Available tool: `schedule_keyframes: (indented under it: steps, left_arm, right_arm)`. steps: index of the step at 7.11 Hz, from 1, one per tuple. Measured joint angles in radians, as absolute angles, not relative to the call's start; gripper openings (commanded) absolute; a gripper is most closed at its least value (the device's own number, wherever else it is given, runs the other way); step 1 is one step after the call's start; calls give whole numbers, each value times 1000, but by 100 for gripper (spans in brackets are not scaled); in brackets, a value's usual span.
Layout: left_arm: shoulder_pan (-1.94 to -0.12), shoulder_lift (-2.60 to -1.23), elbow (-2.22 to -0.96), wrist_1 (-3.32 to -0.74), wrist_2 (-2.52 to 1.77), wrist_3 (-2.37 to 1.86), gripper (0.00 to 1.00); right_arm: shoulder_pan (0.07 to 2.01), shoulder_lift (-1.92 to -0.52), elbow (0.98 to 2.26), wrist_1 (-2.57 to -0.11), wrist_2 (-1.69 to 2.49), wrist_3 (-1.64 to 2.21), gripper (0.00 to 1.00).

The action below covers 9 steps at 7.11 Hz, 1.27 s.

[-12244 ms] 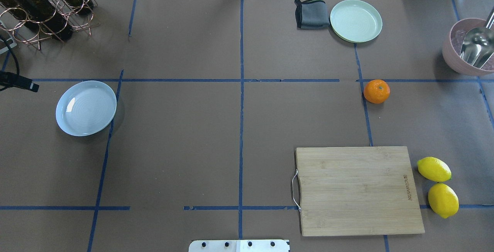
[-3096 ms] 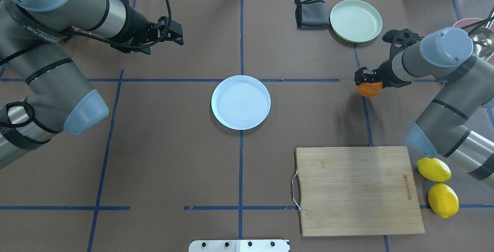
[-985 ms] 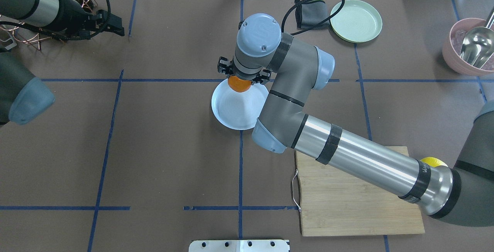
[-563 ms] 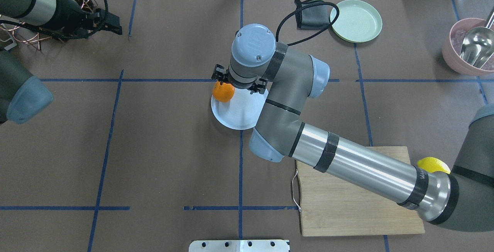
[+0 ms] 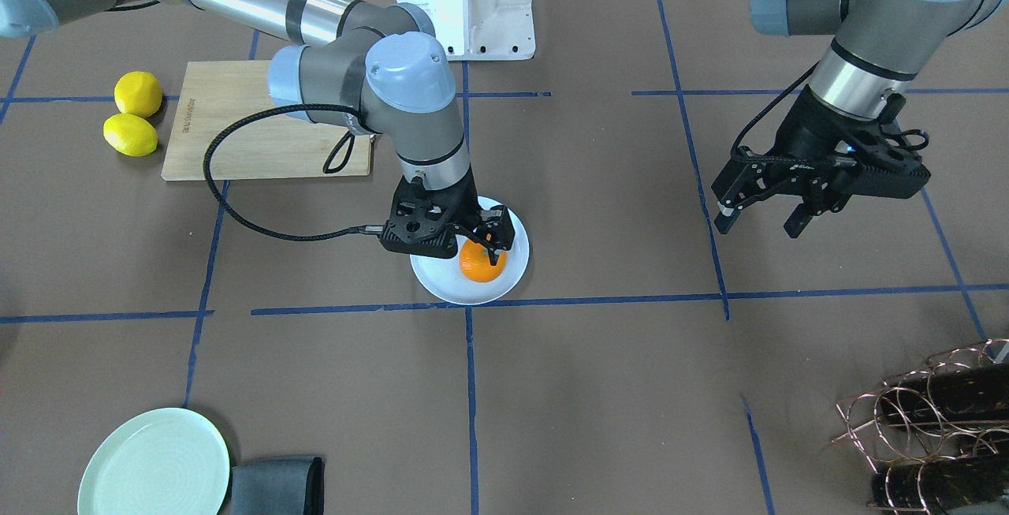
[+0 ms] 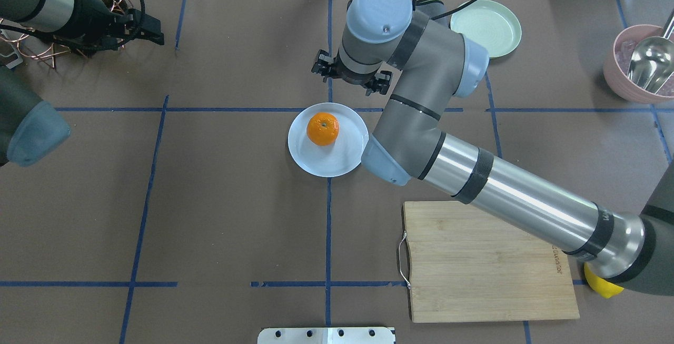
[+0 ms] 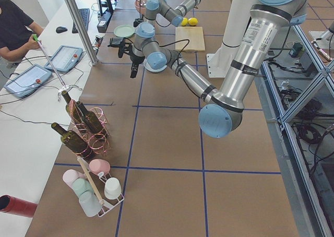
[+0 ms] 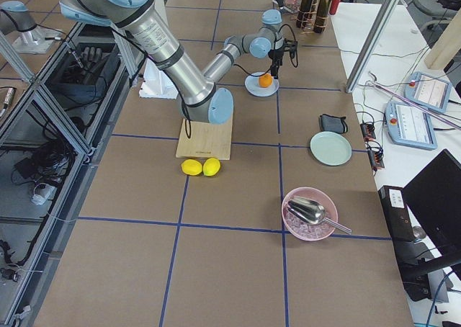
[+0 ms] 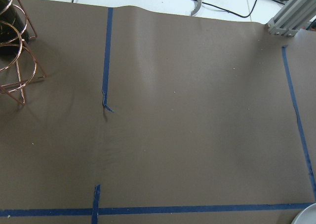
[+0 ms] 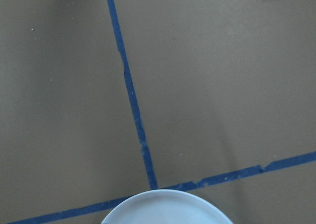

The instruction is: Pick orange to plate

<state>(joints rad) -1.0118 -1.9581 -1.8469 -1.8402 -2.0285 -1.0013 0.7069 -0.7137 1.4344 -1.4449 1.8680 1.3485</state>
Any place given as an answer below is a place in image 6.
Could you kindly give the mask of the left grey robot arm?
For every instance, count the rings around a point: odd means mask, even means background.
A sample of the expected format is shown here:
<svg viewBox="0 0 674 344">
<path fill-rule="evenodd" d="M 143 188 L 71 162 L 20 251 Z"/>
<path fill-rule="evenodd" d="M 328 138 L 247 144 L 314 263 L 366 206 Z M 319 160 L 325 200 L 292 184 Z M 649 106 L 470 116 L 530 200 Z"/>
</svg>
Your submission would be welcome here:
<svg viewBox="0 0 674 344">
<path fill-rule="evenodd" d="M 70 136 L 67 121 L 16 73 L 26 64 L 55 69 L 56 58 L 90 58 L 132 40 L 164 44 L 145 0 L 2 0 L 2 165 L 36 164 Z"/>
</svg>

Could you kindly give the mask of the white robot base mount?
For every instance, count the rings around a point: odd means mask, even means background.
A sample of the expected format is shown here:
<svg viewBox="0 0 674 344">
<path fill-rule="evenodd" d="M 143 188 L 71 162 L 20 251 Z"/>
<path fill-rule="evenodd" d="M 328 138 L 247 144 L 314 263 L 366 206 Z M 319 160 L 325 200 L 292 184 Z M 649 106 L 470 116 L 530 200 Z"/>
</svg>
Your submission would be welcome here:
<svg viewBox="0 0 674 344">
<path fill-rule="evenodd" d="M 312 327 L 263 329 L 257 343 L 396 343 L 388 327 Z"/>
</svg>

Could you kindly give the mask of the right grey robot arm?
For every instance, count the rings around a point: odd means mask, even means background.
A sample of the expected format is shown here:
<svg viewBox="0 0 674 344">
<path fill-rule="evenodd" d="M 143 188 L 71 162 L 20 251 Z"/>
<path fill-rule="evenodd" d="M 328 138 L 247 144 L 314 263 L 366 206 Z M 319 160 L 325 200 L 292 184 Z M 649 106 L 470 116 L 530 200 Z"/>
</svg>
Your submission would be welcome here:
<svg viewBox="0 0 674 344">
<path fill-rule="evenodd" d="M 441 129 L 452 97 L 484 77 L 487 50 L 434 22 L 414 0 L 351 0 L 339 49 L 311 71 L 385 94 L 401 71 L 361 156 L 389 183 L 431 184 L 453 199 L 558 247 L 598 277 L 632 291 L 673 293 L 672 165 L 639 214 L 616 213 Z"/>
</svg>

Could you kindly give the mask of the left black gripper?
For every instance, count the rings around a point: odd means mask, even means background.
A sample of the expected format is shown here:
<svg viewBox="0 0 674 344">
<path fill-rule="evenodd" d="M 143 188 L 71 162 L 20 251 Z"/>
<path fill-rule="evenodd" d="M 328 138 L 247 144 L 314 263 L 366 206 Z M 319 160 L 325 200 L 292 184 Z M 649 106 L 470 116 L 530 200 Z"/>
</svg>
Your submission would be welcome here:
<svg viewBox="0 0 674 344">
<path fill-rule="evenodd" d="M 63 37 L 75 44 L 99 42 L 91 51 L 115 50 L 132 40 L 147 40 L 164 45 L 161 21 L 147 14 L 145 0 L 140 7 L 128 8 L 122 14 L 110 11 L 102 0 L 74 0 L 74 9 L 63 26 Z"/>
</svg>

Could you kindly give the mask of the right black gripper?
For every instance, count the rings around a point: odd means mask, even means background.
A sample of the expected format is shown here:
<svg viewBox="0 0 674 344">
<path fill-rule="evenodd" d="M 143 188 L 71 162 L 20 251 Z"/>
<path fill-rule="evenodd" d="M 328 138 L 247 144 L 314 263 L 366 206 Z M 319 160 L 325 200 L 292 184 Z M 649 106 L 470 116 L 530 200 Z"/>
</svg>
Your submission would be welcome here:
<svg viewBox="0 0 674 344">
<path fill-rule="evenodd" d="M 371 94 L 386 95 L 390 89 L 392 72 L 381 71 L 381 63 L 363 64 L 340 49 L 332 57 L 325 50 L 320 50 L 315 57 L 311 72 L 327 79 L 342 79 L 345 82 L 365 89 L 367 96 Z"/>
</svg>

